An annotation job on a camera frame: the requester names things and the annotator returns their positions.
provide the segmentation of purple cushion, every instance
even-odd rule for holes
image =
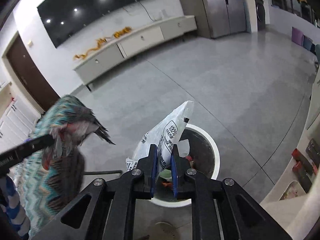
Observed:
[[[302,44],[303,44],[303,32],[298,30],[298,29],[296,29],[295,27],[292,27],[291,40],[294,43],[302,46]]]

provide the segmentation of metal screw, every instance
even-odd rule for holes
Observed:
[[[197,173],[197,171],[195,169],[187,169],[187,173],[189,175],[195,175]]]
[[[224,183],[227,185],[227,186],[232,186],[235,181],[233,179],[225,179],[224,180]]]
[[[138,175],[141,174],[141,170],[139,170],[139,169],[134,169],[134,170],[131,171],[131,174],[134,175],[134,176],[138,176]]]
[[[97,178],[97,179],[95,179],[95,180],[93,181],[93,184],[94,184],[95,186],[100,186],[100,185],[103,184],[103,179]]]

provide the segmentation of floor tile seam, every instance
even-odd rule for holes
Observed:
[[[261,170],[262,170],[262,168],[260,168],[260,169],[257,171],[257,173],[254,174],[254,175],[252,176],[252,178],[249,179],[242,187],[244,187],[245,185],[247,185],[247,184],[250,182],[250,180],[252,180],[252,179],[258,174],[258,172],[261,171]]]
[[[299,108],[298,108],[298,110],[297,110],[297,113],[296,113],[294,119],[292,120],[292,123],[291,123],[289,129],[287,130],[286,134],[285,134],[284,137],[282,138],[282,140],[281,140],[281,142],[279,143],[279,145],[277,146],[277,148],[274,150],[273,154],[272,154],[272,155],[269,157],[269,159],[262,165],[262,168],[267,164],[267,162],[268,162],[268,161],[271,159],[271,157],[275,154],[275,152],[277,151],[277,149],[280,147],[281,143],[283,142],[284,138],[287,136],[290,128],[291,128],[292,125],[293,125],[294,120],[297,118],[297,115],[298,115],[298,113],[299,113],[299,110],[300,110],[300,108],[301,108],[301,106],[302,106],[302,102],[303,102],[304,96],[305,96],[305,95],[302,96],[302,100],[301,100],[301,102],[300,102],[300,106],[299,106]]]
[[[175,82],[175,80],[173,80],[171,77],[169,77],[166,73],[164,73],[163,71],[161,71],[159,68],[157,68],[154,64],[152,64],[150,61],[148,61],[151,65],[153,65],[156,69],[158,69],[162,74],[166,75],[168,78],[170,78],[174,83],[176,83],[181,89],[183,89],[188,95],[190,95],[195,101],[197,101],[205,110],[208,111],[209,114],[211,114],[236,140],[237,142],[247,151],[247,153],[254,159],[254,161],[258,164],[258,166],[260,167],[260,169],[262,169],[261,165],[257,162],[257,160],[250,154],[250,152],[244,147],[244,145],[234,136],[233,133],[231,133],[231,131],[229,131],[228,128],[226,128],[223,123],[216,118],[199,100],[197,100],[194,96],[192,96],[188,91],[186,91],[182,86],[180,86],[177,82]]]
[[[184,226],[186,226],[186,225],[188,225],[188,224],[191,224],[192,222],[188,222],[188,223],[186,223],[186,224],[183,224],[182,226],[178,226],[176,229],[178,229],[178,228],[182,228],[182,227],[184,227]]]

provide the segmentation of white wall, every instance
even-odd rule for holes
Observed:
[[[247,20],[247,32],[257,32],[258,25],[255,0],[245,0],[245,14]]]
[[[31,111],[38,115],[38,112],[43,113],[42,108],[30,96],[25,87],[22,85],[18,77],[13,72],[9,61],[6,59],[5,54],[14,41],[17,35],[17,27],[14,22],[13,14],[11,13],[3,28],[0,31],[0,69],[5,74],[8,82],[12,83],[10,91],[12,95],[19,96],[24,103],[31,109]]]
[[[125,26],[137,28],[152,22],[143,7],[136,3],[126,7],[129,13],[122,8],[114,11],[82,29],[56,49],[37,11],[42,1],[20,0],[13,11],[14,19],[31,58],[59,96],[81,85],[80,78],[72,70],[79,62],[73,60],[75,54],[95,47],[95,39],[111,36]],[[183,15],[179,0],[144,0],[142,4],[155,19],[159,18],[163,9],[168,16]],[[27,46],[30,40],[34,44],[31,48]]]
[[[320,43],[320,29],[301,17],[285,10],[270,6],[270,28],[277,32],[291,36],[292,27],[301,30],[304,35],[313,40],[315,44]]]

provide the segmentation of orange decoration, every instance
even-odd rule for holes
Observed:
[[[125,28],[122,29],[121,31],[115,32],[115,33],[113,34],[113,36],[117,39],[117,38],[119,38],[120,36],[125,35],[126,33],[129,33],[129,32],[131,32],[131,31],[132,31],[132,28],[131,28],[131,27],[125,27]],[[101,49],[102,44],[103,44],[103,43],[107,43],[108,40],[110,40],[110,39],[111,39],[111,37],[104,37],[104,38],[99,38],[99,39],[97,39],[97,40],[96,40],[96,41],[97,41],[97,47],[88,49],[85,54],[74,55],[73,59],[75,59],[75,58],[85,59],[85,58],[89,55],[89,52],[90,52],[90,51],[95,51],[95,50]]]

